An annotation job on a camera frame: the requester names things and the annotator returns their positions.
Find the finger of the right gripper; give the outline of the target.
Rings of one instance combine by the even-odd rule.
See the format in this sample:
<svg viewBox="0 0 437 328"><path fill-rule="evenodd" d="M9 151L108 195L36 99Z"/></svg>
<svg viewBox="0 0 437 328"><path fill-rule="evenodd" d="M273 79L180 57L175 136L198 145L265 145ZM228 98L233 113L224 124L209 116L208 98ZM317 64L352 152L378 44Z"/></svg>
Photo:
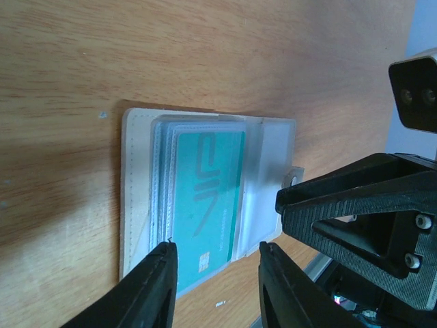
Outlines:
<svg viewBox="0 0 437 328"><path fill-rule="evenodd" d="M285 234L416 310L436 306L436 162L377 153L277 193Z"/></svg>

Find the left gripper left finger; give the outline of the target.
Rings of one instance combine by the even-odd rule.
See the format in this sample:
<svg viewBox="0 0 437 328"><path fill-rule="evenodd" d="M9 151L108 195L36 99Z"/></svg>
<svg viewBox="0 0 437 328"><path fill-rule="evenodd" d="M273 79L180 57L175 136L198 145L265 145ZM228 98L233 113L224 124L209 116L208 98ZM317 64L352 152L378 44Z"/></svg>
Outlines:
<svg viewBox="0 0 437 328"><path fill-rule="evenodd" d="M159 243L105 296L64 327L171 327L178 278L175 243Z"/></svg>

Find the beige card holder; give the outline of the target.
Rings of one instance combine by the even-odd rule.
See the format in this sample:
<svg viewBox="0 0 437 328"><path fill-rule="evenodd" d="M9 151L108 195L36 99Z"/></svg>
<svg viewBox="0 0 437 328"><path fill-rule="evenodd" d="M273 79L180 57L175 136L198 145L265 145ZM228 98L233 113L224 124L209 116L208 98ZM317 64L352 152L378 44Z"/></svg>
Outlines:
<svg viewBox="0 0 437 328"><path fill-rule="evenodd" d="M159 243L178 249L177 294L281 234L277 192L292 165L296 121L131 108L122 119L119 274Z"/></svg>

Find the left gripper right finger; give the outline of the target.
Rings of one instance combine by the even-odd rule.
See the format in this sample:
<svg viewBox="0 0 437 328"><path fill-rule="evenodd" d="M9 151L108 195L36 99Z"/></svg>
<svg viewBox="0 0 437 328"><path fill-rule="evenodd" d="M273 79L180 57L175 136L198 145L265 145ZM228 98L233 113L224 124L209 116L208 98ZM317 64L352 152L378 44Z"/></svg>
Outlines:
<svg viewBox="0 0 437 328"><path fill-rule="evenodd" d="M361 327L276 244L259 244L259 301L264 327Z"/></svg>

